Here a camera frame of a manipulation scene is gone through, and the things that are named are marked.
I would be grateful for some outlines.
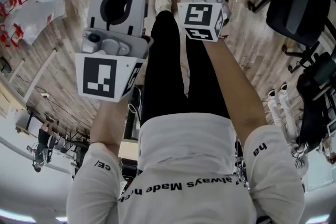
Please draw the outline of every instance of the ceiling light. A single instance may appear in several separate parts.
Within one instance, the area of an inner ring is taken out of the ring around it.
[[[306,224],[319,224],[325,222],[329,218],[329,215],[318,216],[308,219]]]
[[[8,218],[8,219],[13,219],[16,221],[21,221],[21,222],[36,223],[36,221],[32,217],[17,215],[17,214],[7,212],[1,209],[0,209],[0,216],[4,218]]]
[[[68,218],[67,217],[57,217],[56,218],[59,222],[67,222]]]

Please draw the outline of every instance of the person in white pants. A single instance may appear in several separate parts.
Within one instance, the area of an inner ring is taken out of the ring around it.
[[[272,114],[272,118],[275,126],[280,127],[287,141],[287,145],[290,152],[295,159],[295,167],[297,168],[301,178],[307,173],[308,170],[308,158],[304,154],[304,148],[302,150],[298,149],[298,144],[296,143],[296,138],[298,137],[298,132],[295,124],[294,117],[291,113],[290,103],[287,95],[287,84],[284,83],[279,91],[279,100],[282,109],[285,113],[286,124],[283,123],[280,116],[279,106],[275,99],[275,90],[271,90],[268,93],[268,108]]]

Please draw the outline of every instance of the pant leg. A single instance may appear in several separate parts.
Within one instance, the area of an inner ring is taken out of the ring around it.
[[[290,104],[289,104],[287,91],[284,91],[284,90],[279,91],[279,100],[280,100],[280,104],[282,108],[284,109],[284,113],[286,117],[288,139],[295,140],[298,137],[298,131],[296,128],[294,117],[290,110]]]
[[[211,60],[201,40],[186,38],[190,69],[188,104],[191,112],[230,116]]]
[[[282,122],[282,119],[281,119],[281,116],[280,116],[280,110],[279,110],[279,107],[277,105],[277,101],[275,100],[275,97],[269,98],[267,105],[268,105],[269,110],[271,111],[272,118],[273,118],[273,121],[274,121],[274,125],[277,126],[277,127],[280,127],[282,129],[283,135],[285,136],[285,138],[287,140],[286,127],[285,127],[284,123]]]
[[[171,12],[158,14],[152,29],[154,44],[149,51],[144,80],[142,124],[157,116],[186,112],[178,30]]]

